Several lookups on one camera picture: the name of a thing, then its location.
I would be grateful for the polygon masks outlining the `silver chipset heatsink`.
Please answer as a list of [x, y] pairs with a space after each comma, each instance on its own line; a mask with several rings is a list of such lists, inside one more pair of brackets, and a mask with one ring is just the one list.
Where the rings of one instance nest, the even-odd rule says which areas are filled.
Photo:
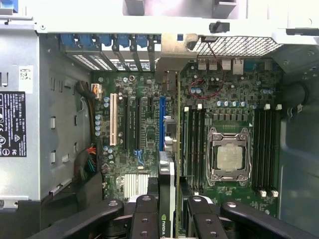
[[149, 174], [124, 175], [124, 199], [135, 195], [144, 195], [148, 191]]

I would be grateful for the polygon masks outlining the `installed CPU silver lid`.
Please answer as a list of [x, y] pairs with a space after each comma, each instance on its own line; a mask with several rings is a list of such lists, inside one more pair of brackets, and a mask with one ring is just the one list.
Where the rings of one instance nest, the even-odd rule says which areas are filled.
[[217, 149], [217, 168], [225, 172], [242, 169], [243, 148], [231, 143], [219, 146]]

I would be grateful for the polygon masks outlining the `black fan shroud box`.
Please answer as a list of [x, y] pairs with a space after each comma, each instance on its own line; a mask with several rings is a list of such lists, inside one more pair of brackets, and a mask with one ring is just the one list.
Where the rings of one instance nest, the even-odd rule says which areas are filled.
[[42, 201], [22, 203], [17, 211], [17, 220], [10, 223], [14, 236], [8, 239], [26, 239], [73, 214], [102, 201], [102, 175], [97, 173], [87, 182], [71, 183], [55, 196]]

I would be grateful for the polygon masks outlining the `installed green RAM stick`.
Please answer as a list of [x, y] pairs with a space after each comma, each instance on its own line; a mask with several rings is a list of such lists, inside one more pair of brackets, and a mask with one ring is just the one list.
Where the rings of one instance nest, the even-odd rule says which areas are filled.
[[182, 175], [187, 175], [187, 137], [189, 107], [183, 108], [182, 117]]

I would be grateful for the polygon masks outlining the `green motherboard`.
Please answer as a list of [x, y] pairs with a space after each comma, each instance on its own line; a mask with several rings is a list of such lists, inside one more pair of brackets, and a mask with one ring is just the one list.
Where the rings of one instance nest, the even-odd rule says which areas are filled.
[[[191, 191], [221, 204], [234, 199], [275, 216], [278, 204], [279, 102], [283, 70], [271, 60], [236, 59], [216, 62], [201, 58], [189, 62], [181, 78], [181, 147], [183, 108], [189, 107], [187, 175]], [[96, 145], [90, 150], [102, 163], [104, 194], [124, 199], [125, 174], [157, 177], [159, 163], [160, 97], [162, 85], [153, 74], [101, 72], [94, 75], [94, 91], [101, 99], [95, 106]], [[110, 145], [110, 94], [118, 95], [117, 145]], [[124, 98], [129, 98], [129, 149], [125, 149]], [[136, 97], [141, 98], [141, 147], [136, 150]], [[148, 98], [154, 111], [148, 111]], [[251, 178], [246, 186], [237, 182], [206, 180], [206, 140], [211, 127], [218, 132], [240, 132], [251, 136]]]

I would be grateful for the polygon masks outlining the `long black expansion slot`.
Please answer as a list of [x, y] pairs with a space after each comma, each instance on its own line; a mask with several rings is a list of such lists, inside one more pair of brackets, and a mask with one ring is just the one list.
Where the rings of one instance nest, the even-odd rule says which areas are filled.
[[136, 112], [135, 112], [135, 139], [136, 150], [141, 147], [141, 98], [136, 97]]
[[124, 98], [124, 117], [125, 117], [125, 149], [129, 149], [129, 130], [130, 130], [130, 104], [129, 98]]

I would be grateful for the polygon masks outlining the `blue expansion slot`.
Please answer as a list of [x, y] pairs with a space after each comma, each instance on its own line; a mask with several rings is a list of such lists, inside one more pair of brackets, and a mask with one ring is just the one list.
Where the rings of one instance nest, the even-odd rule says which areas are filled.
[[166, 114], [166, 97], [159, 98], [159, 151], [164, 148], [164, 117]]

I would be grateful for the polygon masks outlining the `white expansion slot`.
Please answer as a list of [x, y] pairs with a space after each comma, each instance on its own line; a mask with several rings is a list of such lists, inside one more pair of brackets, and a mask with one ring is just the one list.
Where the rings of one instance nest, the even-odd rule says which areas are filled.
[[118, 95], [110, 94], [110, 145], [117, 145], [117, 123], [118, 123]]

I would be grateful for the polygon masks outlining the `black open PC case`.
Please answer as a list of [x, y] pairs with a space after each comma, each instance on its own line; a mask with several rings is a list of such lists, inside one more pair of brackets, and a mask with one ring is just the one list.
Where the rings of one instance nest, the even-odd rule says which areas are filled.
[[[121, 0], [18, 0], [18, 13], [0, 15], [2, 25], [39, 37], [39, 201], [102, 175], [90, 153], [102, 97], [94, 75], [144, 72], [156, 80], [162, 34], [196, 34], [189, 62], [263, 59], [283, 70], [272, 217], [319, 239], [319, 0], [249, 0], [238, 19], [124, 15]], [[102, 201], [129, 201], [106, 196], [102, 179]], [[16, 235], [10, 223], [28, 201], [0, 200], [0, 239]]]

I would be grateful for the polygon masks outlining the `grey power supply black label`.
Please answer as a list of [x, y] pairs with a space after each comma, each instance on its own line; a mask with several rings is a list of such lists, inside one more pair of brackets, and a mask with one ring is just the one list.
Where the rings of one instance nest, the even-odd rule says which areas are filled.
[[39, 37], [0, 26], [0, 200], [39, 201]]

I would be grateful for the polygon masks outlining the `blue case latch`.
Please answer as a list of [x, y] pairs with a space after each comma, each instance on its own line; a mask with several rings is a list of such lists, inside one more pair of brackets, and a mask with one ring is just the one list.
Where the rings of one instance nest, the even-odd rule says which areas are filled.
[[18, 0], [0, 0], [0, 15], [18, 13]]

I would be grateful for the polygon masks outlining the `CPU socket metal frame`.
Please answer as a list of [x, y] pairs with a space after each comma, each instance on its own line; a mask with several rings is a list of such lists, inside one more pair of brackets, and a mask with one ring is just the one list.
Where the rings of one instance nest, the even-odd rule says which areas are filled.
[[[217, 168], [217, 149], [228, 143], [243, 148], [243, 168], [233, 172], [225, 172]], [[218, 132], [217, 128], [211, 127], [206, 140], [206, 180], [209, 186], [217, 182], [237, 182], [246, 186], [251, 178], [251, 136], [246, 127], [240, 132]]]

